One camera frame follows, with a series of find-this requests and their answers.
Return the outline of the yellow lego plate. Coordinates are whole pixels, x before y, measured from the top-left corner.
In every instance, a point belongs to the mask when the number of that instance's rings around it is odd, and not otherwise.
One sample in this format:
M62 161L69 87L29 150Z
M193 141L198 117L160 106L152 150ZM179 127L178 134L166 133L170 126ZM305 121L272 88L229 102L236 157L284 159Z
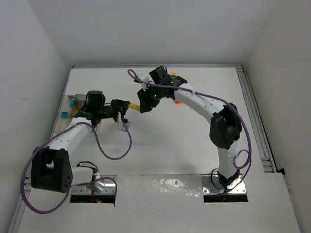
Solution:
M128 108L136 110L136 111L140 111L140 105L134 104L134 103L129 103Z

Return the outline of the teal square lego brick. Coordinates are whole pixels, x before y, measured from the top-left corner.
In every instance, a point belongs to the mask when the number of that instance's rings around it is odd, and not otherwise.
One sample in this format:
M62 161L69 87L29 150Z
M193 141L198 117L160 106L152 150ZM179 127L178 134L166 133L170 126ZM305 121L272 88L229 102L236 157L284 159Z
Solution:
M61 118L68 118L69 117L69 113L68 112L62 112L61 113Z

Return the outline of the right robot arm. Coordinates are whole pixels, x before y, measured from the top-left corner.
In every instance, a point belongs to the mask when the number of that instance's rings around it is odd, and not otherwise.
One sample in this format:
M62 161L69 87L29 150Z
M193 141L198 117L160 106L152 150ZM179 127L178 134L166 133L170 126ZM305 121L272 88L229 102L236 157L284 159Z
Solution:
M219 158L219 184L224 189L228 188L240 174L233 164L242 130L241 122L233 112L235 105L196 94L187 80L169 75L164 67L158 67L147 75L136 74L135 78L142 81L142 89L137 92L141 113L151 111L162 98L171 98L193 109L210 124L209 137L217 147Z

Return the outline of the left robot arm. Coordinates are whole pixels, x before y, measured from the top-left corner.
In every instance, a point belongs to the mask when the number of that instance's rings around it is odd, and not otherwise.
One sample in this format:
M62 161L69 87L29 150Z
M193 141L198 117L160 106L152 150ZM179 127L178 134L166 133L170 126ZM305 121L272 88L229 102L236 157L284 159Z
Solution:
M69 126L33 152L31 186L66 193L73 186L94 182L97 166L92 163L90 166L79 164L73 167L70 158L81 141L88 134L95 133L103 119L112 119L118 128L127 131L128 120L124 116L129 105L130 102L119 99L106 104L101 91L88 91Z

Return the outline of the yellow teal purple lego stack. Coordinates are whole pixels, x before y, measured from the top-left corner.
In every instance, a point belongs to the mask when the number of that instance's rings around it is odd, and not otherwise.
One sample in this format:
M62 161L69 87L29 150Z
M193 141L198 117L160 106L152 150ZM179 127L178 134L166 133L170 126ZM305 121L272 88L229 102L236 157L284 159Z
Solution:
M177 74L175 72L171 73L171 79L172 80L177 80L178 79L178 76L177 76Z

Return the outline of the grey smoked container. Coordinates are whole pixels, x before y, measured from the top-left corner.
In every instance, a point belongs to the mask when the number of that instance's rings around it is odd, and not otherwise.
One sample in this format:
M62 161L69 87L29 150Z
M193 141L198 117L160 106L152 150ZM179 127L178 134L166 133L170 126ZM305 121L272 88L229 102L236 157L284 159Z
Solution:
M87 101L87 95L76 94L74 97L72 106L83 107L86 101Z

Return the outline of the clear container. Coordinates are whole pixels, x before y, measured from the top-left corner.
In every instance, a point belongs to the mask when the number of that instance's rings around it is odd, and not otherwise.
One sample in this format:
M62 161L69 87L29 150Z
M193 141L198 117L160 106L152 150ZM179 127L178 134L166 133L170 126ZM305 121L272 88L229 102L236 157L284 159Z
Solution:
M64 95L61 98L61 102L52 129L53 133L58 133L65 130L67 126L71 123L72 117L70 116L70 113L74 99L74 95Z

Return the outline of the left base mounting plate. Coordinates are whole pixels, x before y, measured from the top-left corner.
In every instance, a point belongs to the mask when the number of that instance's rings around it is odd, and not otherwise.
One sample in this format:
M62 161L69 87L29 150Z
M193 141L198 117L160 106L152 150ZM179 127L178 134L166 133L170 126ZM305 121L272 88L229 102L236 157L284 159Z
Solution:
M112 195L115 194L117 176L100 175L95 178L98 181L87 185L78 185L72 188L72 194L75 195Z

